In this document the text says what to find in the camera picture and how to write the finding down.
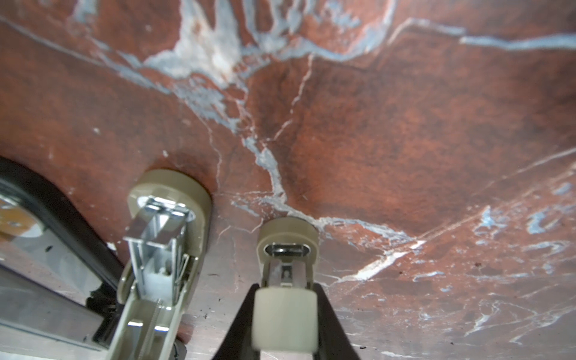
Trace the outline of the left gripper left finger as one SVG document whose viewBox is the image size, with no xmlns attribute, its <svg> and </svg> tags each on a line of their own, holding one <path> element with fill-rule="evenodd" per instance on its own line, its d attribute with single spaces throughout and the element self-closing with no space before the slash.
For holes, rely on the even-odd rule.
<svg viewBox="0 0 576 360">
<path fill-rule="evenodd" d="M 250 287 L 213 360 L 260 360 L 260 351 L 251 344 L 254 300 L 259 288 L 258 283 Z"/>
</svg>

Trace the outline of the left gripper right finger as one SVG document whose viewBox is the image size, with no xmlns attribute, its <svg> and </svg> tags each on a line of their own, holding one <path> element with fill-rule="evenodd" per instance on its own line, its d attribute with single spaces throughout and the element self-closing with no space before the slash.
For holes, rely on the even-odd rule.
<svg viewBox="0 0 576 360">
<path fill-rule="evenodd" d="M 319 360 L 360 360 L 350 343 L 323 287 L 313 284 L 318 303 L 319 347 L 313 359 Z"/>
</svg>

